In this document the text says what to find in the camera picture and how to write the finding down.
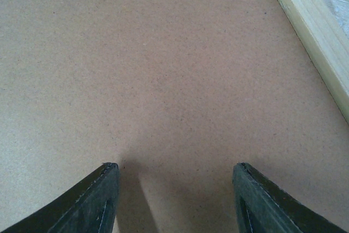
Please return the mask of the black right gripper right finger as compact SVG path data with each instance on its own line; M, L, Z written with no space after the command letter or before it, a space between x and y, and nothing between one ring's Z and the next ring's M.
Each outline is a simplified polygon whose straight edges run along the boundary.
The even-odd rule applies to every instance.
M239 232L345 232L249 163L234 166L232 183Z

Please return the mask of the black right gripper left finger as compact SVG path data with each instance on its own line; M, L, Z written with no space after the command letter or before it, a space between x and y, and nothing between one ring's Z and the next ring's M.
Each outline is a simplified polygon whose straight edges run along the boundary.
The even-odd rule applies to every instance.
M4 232L113 232L118 196L118 165L104 163Z

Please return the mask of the brown backing board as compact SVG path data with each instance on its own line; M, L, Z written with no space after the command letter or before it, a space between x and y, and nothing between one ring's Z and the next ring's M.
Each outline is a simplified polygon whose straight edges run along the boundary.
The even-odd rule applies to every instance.
M277 0L1 0L1 229L106 162L114 232L237 232L240 162L348 229L348 124Z

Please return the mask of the light wooden picture frame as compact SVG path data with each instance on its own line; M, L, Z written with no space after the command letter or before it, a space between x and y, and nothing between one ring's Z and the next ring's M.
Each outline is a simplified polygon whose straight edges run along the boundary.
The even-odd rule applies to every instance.
M278 0L345 119L348 37L324 0Z

